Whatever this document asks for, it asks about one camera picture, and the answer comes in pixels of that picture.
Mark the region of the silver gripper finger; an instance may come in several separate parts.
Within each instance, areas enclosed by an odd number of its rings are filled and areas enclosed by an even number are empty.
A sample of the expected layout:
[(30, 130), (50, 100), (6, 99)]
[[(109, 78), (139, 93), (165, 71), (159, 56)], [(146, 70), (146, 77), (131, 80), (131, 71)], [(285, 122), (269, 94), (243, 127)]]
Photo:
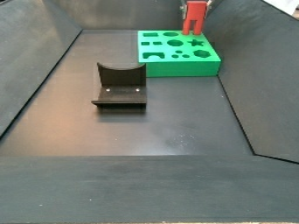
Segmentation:
[(214, 0), (209, 0), (209, 1), (207, 1), (207, 11), (211, 9), (211, 5), (213, 5), (213, 3), (214, 3)]

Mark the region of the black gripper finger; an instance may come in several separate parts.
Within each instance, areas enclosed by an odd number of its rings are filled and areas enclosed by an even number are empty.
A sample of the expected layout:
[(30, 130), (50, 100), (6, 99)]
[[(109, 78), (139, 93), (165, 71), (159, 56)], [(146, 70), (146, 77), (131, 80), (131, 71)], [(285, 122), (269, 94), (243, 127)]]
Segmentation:
[(187, 0), (181, 0), (181, 11), (182, 11), (182, 19), (186, 19), (187, 15)]

